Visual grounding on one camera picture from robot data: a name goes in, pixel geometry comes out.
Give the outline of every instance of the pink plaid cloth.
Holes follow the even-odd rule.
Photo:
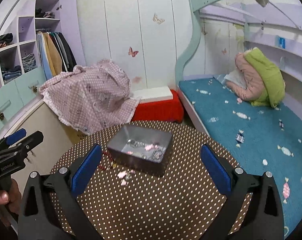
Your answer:
[[[44,83],[40,93],[62,123],[84,134],[130,122],[139,104],[129,98],[130,80],[112,60],[76,65]]]

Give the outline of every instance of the human hand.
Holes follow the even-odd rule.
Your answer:
[[[9,192],[0,190],[0,205],[8,204],[8,208],[11,212],[19,214],[21,204],[21,193],[17,182],[11,179],[12,184]]]

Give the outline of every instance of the brown polka dot tablecloth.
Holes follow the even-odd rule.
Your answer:
[[[136,172],[126,186],[121,186],[117,175],[127,170],[126,167],[97,169],[86,191],[77,198],[80,207],[104,239],[199,239],[226,200],[201,161],[201,146],[210,144],[232,166],[238,163],[219,143],[192,127],[158,121],[131,124],[171,132],[173,153],[165,175],[158,178]],[[51,172],[70,166],[94,143],[106,150],[107,143],[120,128],[117,125],[87,136],[66,152]],[[101,164],[110,165],[107,156],[103,156]],[[55,195],[52,201],[63,229],[72,233]],[[247,195],[230,233],[240,227],[249,202],[250,195]]]

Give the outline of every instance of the green blanket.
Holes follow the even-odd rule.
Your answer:
[[[258,48],[245,53],[244,58],[256,69],[265,85],[265,91],[260,98],[251,104],[253,106],[277,107],[285,96],[283,77],[278,66],[264,56]]]

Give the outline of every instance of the blue mattress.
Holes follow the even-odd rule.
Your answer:
[[[215,79],[181,81],[179,87],[193,102],[210,136],[228,149],[247,173],[272,172],[282,199],[284,232],[288,236],[302,218],[301,119],[283,103],[277,109],[253,107],[247,102],[238,104],[237,96]],[[245,114],[248,119],[236,113]],[[279,120],[284,124],[283,130]],[[240,147],[235,140],[239,130],[244,131]],[[287,179],[290,195],[285,201],[282,192]]]

